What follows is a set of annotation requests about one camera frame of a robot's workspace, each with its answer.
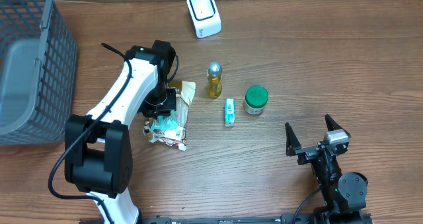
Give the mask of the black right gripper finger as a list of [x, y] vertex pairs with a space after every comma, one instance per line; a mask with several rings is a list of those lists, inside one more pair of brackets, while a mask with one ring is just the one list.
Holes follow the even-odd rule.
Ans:
[[289, 157], [298, 155], [298, 151], [301, 149], [301, 144], [290, 126], [289, 122], [285, 123], [286, 130], [286, 155]]
[[350, 133], [337, 124], [329, 114], [325, 115], [325, 122], [328, 129], [325, 135], [326, 138], [351, 138]]

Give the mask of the brown Pantree pouch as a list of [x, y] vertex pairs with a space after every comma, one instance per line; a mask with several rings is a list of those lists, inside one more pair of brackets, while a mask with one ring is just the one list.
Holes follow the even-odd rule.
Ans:
[[189, 107], [194, 100], [196, 83], [190, 81], [171, 81], [168, 88], [176, 91], [176, 121], [184, 127], [188, 120]]

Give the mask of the brown white wrapper packet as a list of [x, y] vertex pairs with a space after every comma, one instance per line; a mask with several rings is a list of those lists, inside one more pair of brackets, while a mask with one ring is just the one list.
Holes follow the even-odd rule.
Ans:
[[149, 142], [155, 143], [160, 142], [174, 147], [180, 151], [185, 151], [187, 148], [186, 145], [186, 128], [178, 126], [174, 130], [156, 130], [154, 126], [154, 121], [156, 119], [149, 119], [144, 123], [143, 134], [148, 138]]

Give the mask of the green lid white jar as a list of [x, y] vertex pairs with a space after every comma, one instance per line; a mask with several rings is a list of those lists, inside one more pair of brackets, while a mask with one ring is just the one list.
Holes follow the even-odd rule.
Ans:
[[261, 85], [251, 86], [246, 94], [244, 109], [251, 115], [259, 115], [263, 112], [268, 102], [268, 91]]

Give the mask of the clear bottle with silver cap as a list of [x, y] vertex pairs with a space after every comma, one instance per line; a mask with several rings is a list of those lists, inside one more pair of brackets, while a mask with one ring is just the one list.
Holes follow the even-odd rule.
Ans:
[[213, 61], [210, 63], [207, 72], [208, 85], [206, 89], [209, 97], [218, 98], [220, 96], [222, 72], [222, 67], [218, 62]]

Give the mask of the small green tissue packet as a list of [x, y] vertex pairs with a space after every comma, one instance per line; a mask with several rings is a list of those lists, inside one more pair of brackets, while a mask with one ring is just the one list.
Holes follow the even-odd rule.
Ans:
[[235, 123], [235, 100], [227, 98], [224, 106], [225, 127], [233, 127]]

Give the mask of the light green snack packet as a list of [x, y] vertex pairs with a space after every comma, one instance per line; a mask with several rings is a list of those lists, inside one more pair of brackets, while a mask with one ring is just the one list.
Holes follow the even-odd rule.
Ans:
[[176, 116], [158, 116], [154, 121], [156, 130], [174, 130], [178, 127]]

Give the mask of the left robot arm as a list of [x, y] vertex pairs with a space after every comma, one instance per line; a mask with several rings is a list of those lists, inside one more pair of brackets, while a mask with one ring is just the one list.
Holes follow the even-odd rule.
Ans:
[[133, 172], [129, 128], [134, 117], [170, 116], [176, 92], [168, 88], [178, 56], [170, 43], [132, 46], [121, 54], [122, 72], [106, 96], [86, 115], [72, 115], [65, 125], [64, 177], [92, 200], [101, 223], [141, 223], [128, 184]]

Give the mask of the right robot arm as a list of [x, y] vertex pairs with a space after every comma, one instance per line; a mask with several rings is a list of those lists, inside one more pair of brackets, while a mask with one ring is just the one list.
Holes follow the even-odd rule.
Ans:
[[[357, 223], [367, 224], [373, 220], [362, 209], [366, 207], [367, 178], [359, 172], [342, 173], [337, 156], [348, 150], [351, 135], [338, 125], [330, 115], [325, 115], [328, 131], [316, 146], [302, 148], [293, 128], [285, 123], [286, 155], [296, 156], [299, 165], [310, 164], [319, 187], [305, 198], [293, 215], [281, 216], [283, 223]], [[313, 213], [300, 215], [304, 205], [321, 193], [324, 206]]]

